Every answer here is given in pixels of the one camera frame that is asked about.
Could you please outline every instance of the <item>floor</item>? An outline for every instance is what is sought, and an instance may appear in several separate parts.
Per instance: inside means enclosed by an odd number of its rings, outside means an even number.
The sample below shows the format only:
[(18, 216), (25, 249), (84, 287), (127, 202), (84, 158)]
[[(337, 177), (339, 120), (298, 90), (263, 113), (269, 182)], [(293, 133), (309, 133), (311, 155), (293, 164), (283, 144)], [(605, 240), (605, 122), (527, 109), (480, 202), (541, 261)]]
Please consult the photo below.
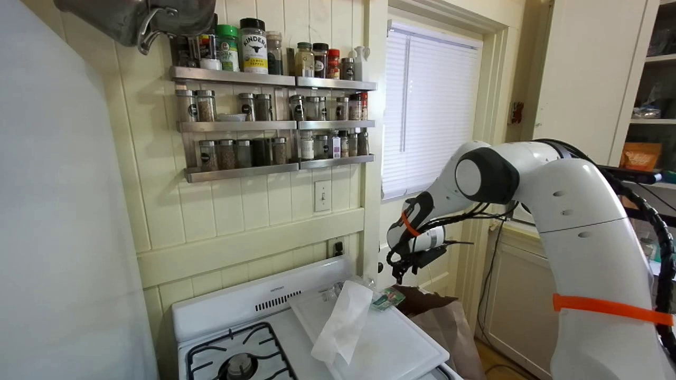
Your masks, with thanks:
[(517, 365), (490, 346), (481, 341), (474, 343), (481, 357), (485, 380), (535, 380), (535, 376), (526, 376)]

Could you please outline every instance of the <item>orange stripe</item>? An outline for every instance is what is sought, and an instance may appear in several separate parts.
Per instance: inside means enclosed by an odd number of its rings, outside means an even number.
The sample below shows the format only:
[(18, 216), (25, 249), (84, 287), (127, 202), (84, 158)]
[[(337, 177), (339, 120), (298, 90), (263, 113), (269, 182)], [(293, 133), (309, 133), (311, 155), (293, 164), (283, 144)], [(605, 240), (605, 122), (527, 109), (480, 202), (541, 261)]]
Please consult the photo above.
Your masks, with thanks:
[(419, 232), (413, 225), (410, 225), (410, 219), (407, 219), (406, 212), (402, 212), (399, 219), (402, 219), (403, 228), (406, 228), (412, 235), (421, 235), (421, 232)]
[(561, 310), (561, 308), (614, 315), (614, 317), (624, 317), (624, 318), (635, 318), (635, 320), (656, 322), (656, 324), (673, 324), (673, 317), (667, 311), (656, 311), (656, 310), (608, 302), (608, 299), (554, 293), (554, 310)]

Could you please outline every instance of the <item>white cabinet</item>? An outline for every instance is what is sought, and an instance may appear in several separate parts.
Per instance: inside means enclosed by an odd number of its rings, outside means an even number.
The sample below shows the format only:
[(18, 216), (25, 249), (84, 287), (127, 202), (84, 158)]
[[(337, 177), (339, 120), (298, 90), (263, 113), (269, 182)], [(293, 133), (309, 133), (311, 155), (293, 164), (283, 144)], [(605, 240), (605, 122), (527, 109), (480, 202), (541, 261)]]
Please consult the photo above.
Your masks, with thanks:
[(628, 141), (659, 144), (656, 168), (676, 168), (676, 0), (661, 0), (630, 122)]
[(561, 139), (595, 163), (618, 163), (655, 7), (656, 0), (554, 4), (535, 139)]

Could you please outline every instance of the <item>stove burner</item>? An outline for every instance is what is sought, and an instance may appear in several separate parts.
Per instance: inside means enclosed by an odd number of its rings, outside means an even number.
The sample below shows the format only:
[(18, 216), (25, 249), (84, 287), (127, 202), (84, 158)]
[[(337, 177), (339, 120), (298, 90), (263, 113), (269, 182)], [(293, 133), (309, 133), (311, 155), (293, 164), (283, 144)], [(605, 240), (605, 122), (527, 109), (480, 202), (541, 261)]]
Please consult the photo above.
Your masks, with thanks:
[(217, 380), (250, 380), (254, 377), (258, 368), (258, 358), (240, 352), (230, 357), (223, 365), (217, 368)]
[(192, 346), (186, 352), (188, 380), (298, 380), (271, 322), (243, 328)]

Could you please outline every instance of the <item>outlet cover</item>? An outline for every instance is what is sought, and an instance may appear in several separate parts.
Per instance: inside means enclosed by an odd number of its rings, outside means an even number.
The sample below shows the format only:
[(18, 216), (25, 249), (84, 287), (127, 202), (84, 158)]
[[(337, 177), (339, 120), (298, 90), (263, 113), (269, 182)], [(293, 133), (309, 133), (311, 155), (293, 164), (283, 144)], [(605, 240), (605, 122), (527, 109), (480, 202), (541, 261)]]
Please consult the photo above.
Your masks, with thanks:
[(314, 182), (314, 212), (331, 208), (331, 183)]

